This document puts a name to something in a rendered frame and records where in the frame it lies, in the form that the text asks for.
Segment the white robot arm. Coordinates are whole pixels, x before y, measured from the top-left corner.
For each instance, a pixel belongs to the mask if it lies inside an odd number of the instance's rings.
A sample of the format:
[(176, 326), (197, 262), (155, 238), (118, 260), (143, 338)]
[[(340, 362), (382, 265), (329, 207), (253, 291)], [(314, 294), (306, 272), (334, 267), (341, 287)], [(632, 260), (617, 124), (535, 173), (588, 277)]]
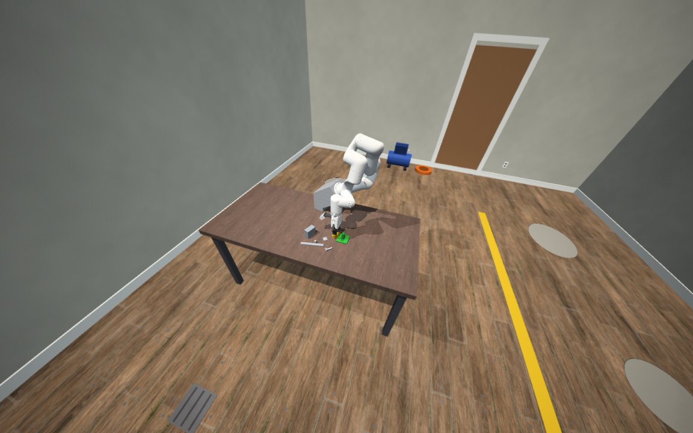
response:
[[(319, 217), (321, 220), (325, 217), (331, 218), (331, 215), (333, 217), (340, 216), (343, 207), (354, 207), (355, 200), (352, 194), (373, 186), (381, 164), (380, 155), (383, 152), (383, 148), (382, 142), (371, 139), (367, 135), (357, 134), (355, 136), (343, 156), (344, 164), (350, 165), (348, 178), (344, 183), (336, 183), (334, 185), (335, 195), (331, 195), (330, 199), (331, 214), (322, 214)], [(357, 150), (366, 152), (366, 157), (357, 153)]]

